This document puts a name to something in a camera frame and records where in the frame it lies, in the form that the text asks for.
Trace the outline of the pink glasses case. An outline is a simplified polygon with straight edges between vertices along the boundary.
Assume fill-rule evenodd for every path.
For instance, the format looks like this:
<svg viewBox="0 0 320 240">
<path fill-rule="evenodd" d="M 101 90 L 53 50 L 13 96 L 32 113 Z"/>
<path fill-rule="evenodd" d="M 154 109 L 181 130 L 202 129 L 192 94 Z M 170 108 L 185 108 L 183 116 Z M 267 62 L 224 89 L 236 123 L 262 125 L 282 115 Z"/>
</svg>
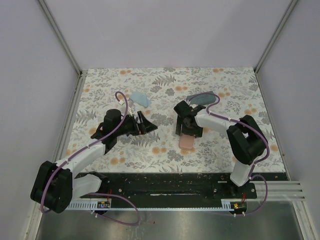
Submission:
<svg viewBox="0 0 320 240">
<path fill-rule="evenodd" d="M 178 147 L 181 150 L 190 151 L 194 147 L 195 137 L 191 135 L 182 134 L 179 138 Z"/>
</svg>

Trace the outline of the blue-grey glasses case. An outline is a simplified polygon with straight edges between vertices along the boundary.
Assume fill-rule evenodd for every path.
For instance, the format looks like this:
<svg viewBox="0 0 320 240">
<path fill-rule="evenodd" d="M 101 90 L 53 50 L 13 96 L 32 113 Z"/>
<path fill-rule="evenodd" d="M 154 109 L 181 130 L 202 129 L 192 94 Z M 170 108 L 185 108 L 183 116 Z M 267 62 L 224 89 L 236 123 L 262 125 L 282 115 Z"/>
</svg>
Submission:
<svg viewBox="0 0 320 240">
<path fill-rule="evenodd" d="M 216 95 L 213 91 L 202 92 L 198 94 L 189 95 L 186 98 L 186 102 L 191 105 L 210 105 L 215 103 L 217 100 Z"/>
</svg>

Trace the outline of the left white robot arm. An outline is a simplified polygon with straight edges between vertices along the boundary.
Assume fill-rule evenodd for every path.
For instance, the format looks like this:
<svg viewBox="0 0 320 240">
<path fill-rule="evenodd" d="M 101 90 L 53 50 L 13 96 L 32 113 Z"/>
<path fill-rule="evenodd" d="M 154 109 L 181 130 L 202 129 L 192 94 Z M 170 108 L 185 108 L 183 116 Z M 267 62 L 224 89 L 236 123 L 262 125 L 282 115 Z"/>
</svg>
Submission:
<svg viewBox="0 0 320 240">
<path fill-rule="evenodd" d="M 91 193 L 98 198 L 106 196 L 109 192 L 106 176 L 96 171 L 82 177 L 78 174 L 106 155 L 116 145 L 118 137 L 145 135 L 157 128 L 141 111 L 134 116 L 121 114 L 118 109 L 108 110 L 86 146 L 70 157 L 40 165 L 30 198 L 40 204 L 42 213 L 53 211 L 59 214 L 74 199 Z"/>
</svg>

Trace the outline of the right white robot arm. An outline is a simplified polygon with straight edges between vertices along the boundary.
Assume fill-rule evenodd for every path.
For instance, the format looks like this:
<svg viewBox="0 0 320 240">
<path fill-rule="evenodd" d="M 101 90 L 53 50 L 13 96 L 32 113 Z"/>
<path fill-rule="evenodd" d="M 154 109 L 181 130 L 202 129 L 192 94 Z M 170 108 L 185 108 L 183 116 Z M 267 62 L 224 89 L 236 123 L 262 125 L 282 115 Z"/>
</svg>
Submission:
<svg viewBox="0 0 320 240">
<path fill-rule="evenodd" d="M 245 115 L 233 119 L 213 113 L 209 107 L 190 106 L 186 101 L 179 102 L 174 108 L 177 114 L 175 134 L 180 136 L 179 147 L 193 147 L 195 138 L 203 136 L 203 129 L 209 128 L 225 135 L 236 162 L 230 175 L 228 194 L 239 198 L 246 191 L 246 184 L 253 179 L 252 173 L 257 163 L 264 161 L 270 155 L 269 143 L 254 118 Z"/>
</svg>

